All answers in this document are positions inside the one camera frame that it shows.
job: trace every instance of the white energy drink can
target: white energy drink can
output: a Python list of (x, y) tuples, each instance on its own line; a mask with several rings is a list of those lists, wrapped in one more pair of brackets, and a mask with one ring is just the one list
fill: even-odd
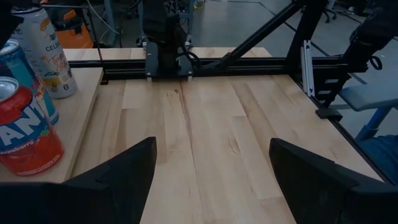
[(11, 14), (24, 18), (11, 37), (18, 40), (50, 97), (72, 95), (77, 84), (47, 12), (40, 4), (32, 4), (29, 9), (13, 8)]

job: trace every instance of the black clamp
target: black clamp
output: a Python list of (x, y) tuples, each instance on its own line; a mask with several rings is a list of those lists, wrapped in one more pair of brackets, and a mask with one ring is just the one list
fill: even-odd
[(343, 115), (341, 115), (336, 109), (321, 108), (317, 109), (315, 112), (320, 119), (335, 119), (337, 121), (341, 121), (343, 118)]

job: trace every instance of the red soda can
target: red soda can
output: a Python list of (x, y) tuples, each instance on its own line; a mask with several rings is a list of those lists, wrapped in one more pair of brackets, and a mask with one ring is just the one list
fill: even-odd
[(32, 176), (61, 160), (63, 145), (32, 92), (0, 77), (0, 162), (12, 173)]

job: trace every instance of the metal bracket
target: metal bracket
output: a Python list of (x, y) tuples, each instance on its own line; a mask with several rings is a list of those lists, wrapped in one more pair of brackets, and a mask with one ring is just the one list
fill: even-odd
[(307, 96), (315, 96), (315, 87), (313, 84), (313, 67), (311, 55), (311, 41), (304, 40), (301, 47), (301, 69), (303, 77), (303, 91)]
[(320, 119), (335, 119), (341, 121), (343, 116), (336, 109), (331, 108), (320, 108), (315, 111)]
[(187, 78), (193, 75), (192, 64), (186, 57), (179, 57), (179, 69), (176, 71), (161, 71), (158, 69), (157, 45), (147, 43), (145, 75), (147, 78)]

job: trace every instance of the orange object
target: orange object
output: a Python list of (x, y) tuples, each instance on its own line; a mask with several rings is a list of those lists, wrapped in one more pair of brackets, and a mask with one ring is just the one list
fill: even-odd
[(57, 36), (64, 49), (85, 49), (93, 48), (94, 46), (86, 25), (84, 24), (81, 25), (80, 33), (76, 33), (74, 29), (62, 30), (57, 31)]
[(63, 15), (63, 21), (66, 27), (61, 30), (57, 29), (57, 36), (63, 48), (86, 49), (94, 46), (86, 25), (77, 17), (75, 10), (68, 11)]

